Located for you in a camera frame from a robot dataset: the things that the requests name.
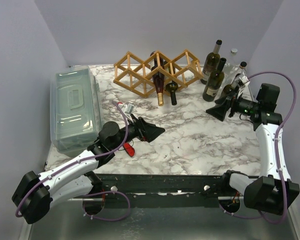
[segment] marble table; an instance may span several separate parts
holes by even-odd
[[[113,83],[115,68],[111,65],[89,66],[99,82],[104,121],[115,121],[122,128],[124,121],[112,101],[134,104],[133,113],[147,122],[165,128],[165,133],[151,143],[134,140],[134,157],[118,151],[106,165],[96,169],[102,174],[163,174],[222,175],[227,170],[259,175],[260,152],[253,126],[239,119],[238,114],[221,122],[205,110],[213,102],[202,98],[204,85],[197,81],[177,92],[177,105],[164,96],[164,106],[158,106],[157,95],[140,96]],[[191,72],[185,72],[192,78]],[[249,90],[243,96],[251,99]],[[70,158],[57,152],[52,145],[46,170],[55,168]]]

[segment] black wire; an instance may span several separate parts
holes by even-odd
[[[134,146],[135,142],[133,140],[131,140],[131,141],[132,141],[132,145],[130,147],[128,147],[127,149],[130,149],[130,148],[132,148]]]
[[[240,116],[239,116],[240,120],[242,120],[242,121],[248,121],[248,122],[250,122],[252,124],[254,123],[253,121],[250,121],[249,119],[242,119],[241,116],[242,116],[242,114],[240,114]]]

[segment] wine rack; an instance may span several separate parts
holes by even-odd
[[[187,66],[181,67],[176,62],[183,57],[186,58]],[[160,58],[162,58],[167,63],[164,65],[164,68],[162,66],[158,66],[152,71],[150,71],[149,73],[146,73],[146,68],[151,70],[149,63],[154,58],[157,58],[158,63],[160,63]],[[139,63],[139,65],[134,69],[132,69],[131,59]],[[127,67],[123,66],[123,63],[125,61],[127,61]],[[113,66],[114,66],[113,82],[143,98],[149,97],[150,94],[156,91],[155,85],[152,81],[152,76],[157,72],[162,73],[166,77],[164,80],[164,85],[166,85],[171,81],[175,81],[179,86],[178,91],[187,88],[190,84],[203,78],[202,71],[200,68],[200,60],[187,49],[184,50],[181,54],[179,54],[177,57],[175,57],[172,60],[170,60],[162,52],[156,51],[152,56],[150,56],[145,61],[143,61],[142,59],[140,59],[139,57],[137,57],[136,55],[128,51],[124,55],[124,57],[121,58]],[[170,74],[168,72],[168,67],[170,67],[171,73],[173,74]],[[187,80],[184,74],[186,71],[191,71],[194,77],[192,79]],[[125,83],[122,81],[122,79],[127,75],[130,77],[129,83],[128,82]],[[163,91],[163,94],[170,96],[170,93],[165,90]]]

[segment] gray wall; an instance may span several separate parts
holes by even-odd
[[[114,64],[131,51],[203,62],[217,39],[249,61],[282,0],[35,0],[69,64]]]
[[[284,0],[269,29],[250,61],[250,73],[266,70],[290,76],[297,89],[297,99],[291,118],[283,130],[286,164],[292,181],[300,184],[300,0]],[[283,77],[267,74],[251,80],[256,95],[261,83],[280,87],[277,111],[285,116],[292,103],[292,89]],[[300,212],[300,195],[297,198]]]
[[[32,0],[0,1],[0,240],[19,237],[11,197],[42,171],[50,146],[49,85],[66,62]]]

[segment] bottle cap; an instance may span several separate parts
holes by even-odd
[[[247,66],[247,63],[246,63],[245,61],[242,61],[242,62],[240,63],[240,68],[241,68],[241,69],[244,69],[246,66]]]
[[[159,107],[162,107],[164,105],[164,94],[163,93],[158,93],[158,105]]]
[[[231,48],[231,51],[230,51],[233,55],[236,55],[237,52],[238,52],[238,49],[236,48]]]

